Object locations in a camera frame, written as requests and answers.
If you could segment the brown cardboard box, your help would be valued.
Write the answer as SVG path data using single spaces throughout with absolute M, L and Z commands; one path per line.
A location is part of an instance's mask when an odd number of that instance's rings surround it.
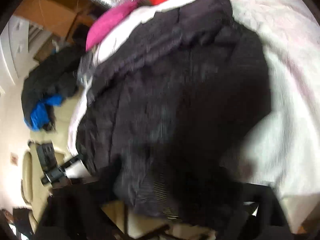
M 23 0 L 14 15 L 67 37 L 76 16 L 91 4 L 90 0 Z

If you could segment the pink pillow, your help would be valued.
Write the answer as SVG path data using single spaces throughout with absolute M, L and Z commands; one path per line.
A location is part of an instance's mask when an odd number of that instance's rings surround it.
M 103 13 L 90 27 L 86 39 L 86 51 L 100 43 L 107 34 L 138 7 L 139 1 L 126 1 Z

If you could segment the blue garment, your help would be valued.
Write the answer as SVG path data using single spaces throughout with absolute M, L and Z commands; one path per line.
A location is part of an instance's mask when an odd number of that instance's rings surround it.
M 38 101 L 31 111 L 30 121 L 24 119 L 25 124 L 32 131 L 40 131 L 45 125 L 50 124 L 48 109 L 53 106 L 61 106 L 63 97 L 55 94 Z

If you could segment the grey cloth at bedside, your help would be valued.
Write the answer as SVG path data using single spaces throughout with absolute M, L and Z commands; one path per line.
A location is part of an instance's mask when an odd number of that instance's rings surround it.
M 80 59 L 78 71 L 77 71 L 77 81 L 83 87 L 87 87 L 90 79 L 93 76 L 95 66 L 93 63 L 93 53 L 91 51 L 87 52 Z

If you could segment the white bed blanket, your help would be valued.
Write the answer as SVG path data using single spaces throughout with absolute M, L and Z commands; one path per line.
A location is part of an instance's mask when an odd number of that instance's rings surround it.
M 99 45 L 93 56 L 93 76 L 140 24 L 158 12 L 194 1 L 167 0 L 134 10 Z M 313 207 L 310 198 L 319 194 L 319 24 L 302 0 L 230 2 L 235 21 L 256 33 L 262 44 L 271 111 L 221 157 L 220 165 L 241 184 L 242 191 L 244 184 L 269 186 L 284 208 L 287 222 L 299 226 Z M 87 110 L 93 76 L 79 104 L 80 122 Z M 228 220 L 217 228 L 198 226 L 219 230 Z

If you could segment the large black garment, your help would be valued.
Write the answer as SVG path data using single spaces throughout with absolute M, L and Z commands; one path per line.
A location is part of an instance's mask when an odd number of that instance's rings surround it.
M 221 157 L 271 111 L 259 37 L 230 0 L 158 12 L 101 63 L 76 149 L 90 174 L 119 164 L 119 199 L 137 213 L 217 228 L 242 191 Z

